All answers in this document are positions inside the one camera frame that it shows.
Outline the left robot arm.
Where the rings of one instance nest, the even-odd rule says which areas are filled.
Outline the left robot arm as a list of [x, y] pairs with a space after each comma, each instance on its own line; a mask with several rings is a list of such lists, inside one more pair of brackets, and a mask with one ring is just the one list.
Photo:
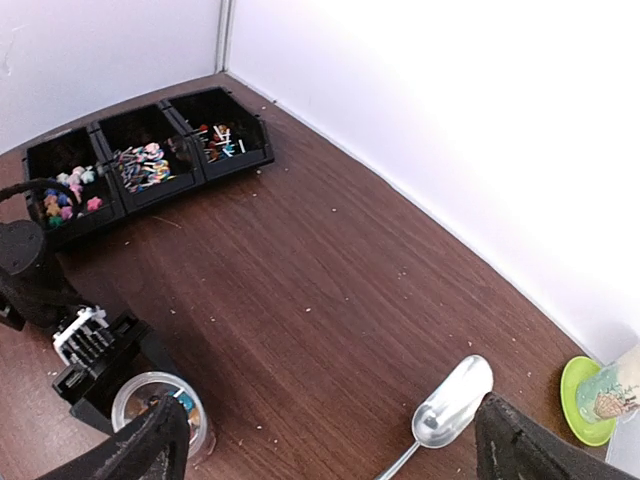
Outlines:
[[14, 330], [32, 324], [51, 335], [64, 364], [54, 391], [73, 417], [107, 435], [126, 382], [143, 368], [179, 373], [148, 323], [129, 311], [110, 317], [74, 289], [42, 228], [30, 220], [1, 226], [1, 322]]

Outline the clear plastic jar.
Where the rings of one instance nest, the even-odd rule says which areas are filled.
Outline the clear plastic jar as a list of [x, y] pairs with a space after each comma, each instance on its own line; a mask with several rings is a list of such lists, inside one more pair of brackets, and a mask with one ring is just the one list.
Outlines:
[[210, 456], [217, 434], [205, 404], [196, 390], [183, 378], [163, 371], [140, 373], [127, 380], [115, 394], [111, 407], [113, 431], [143, 421], [157, 420], [165, 411], [174, 414], [188, 434], [188, 460], [197, 465]]

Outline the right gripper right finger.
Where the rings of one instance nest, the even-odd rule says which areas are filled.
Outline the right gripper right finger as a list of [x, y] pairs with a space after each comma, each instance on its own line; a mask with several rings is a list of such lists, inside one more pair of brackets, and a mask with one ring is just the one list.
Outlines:
[[489, 393], [475, 417], [479, 479], [630, 479], [565, 442], [502, 397]]

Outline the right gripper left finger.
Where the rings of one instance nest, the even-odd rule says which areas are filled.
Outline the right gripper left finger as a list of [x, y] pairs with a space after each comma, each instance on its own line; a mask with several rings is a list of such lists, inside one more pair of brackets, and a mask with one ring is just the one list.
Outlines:
[[182, 451], [160, 451], [141, 439], [138, 429], [115, 433], [97, 447], [44, 474], [44, 479], [183, 479]]

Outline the black three-compartment candy bin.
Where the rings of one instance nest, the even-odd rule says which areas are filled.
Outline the black three-compartment candy bin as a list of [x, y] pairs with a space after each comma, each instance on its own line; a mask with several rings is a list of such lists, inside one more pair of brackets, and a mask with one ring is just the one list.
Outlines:
[[28, 180], [64, 186], [26, 193], [31, 219], [61, 249], [191, 190], [273, 162], [264, 121], [214, 87], [103, 118], [36, 144]]

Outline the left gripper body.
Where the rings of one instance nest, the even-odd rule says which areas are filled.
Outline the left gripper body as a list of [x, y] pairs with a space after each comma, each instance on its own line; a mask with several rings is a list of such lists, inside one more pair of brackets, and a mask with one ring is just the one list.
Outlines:
[[[68, 326], [76, 314], [57, 331]], [[73, 334], [63, 347], [70, 360], [52, 383], [54, 391], [70, 405], [70, 414], [104, 433], [114, 433], [111, 407], [115, 394], [132, 377], [146, 371], [180, 376], [177, 365], [156, 331], [133, 313], [125, 311], [109, 320], [108, 328], [91, 334]]]

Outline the metal scoop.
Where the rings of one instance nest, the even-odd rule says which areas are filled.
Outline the metal scoop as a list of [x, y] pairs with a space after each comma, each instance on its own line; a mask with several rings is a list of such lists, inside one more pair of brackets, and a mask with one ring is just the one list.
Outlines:
[[489, 362], [477, 354], [465, 357], [416, 408], [411, 420], [413, 444], [376, 479], [391, 479], [420, 447], [440, 449], [456, 440], [493, 385]]

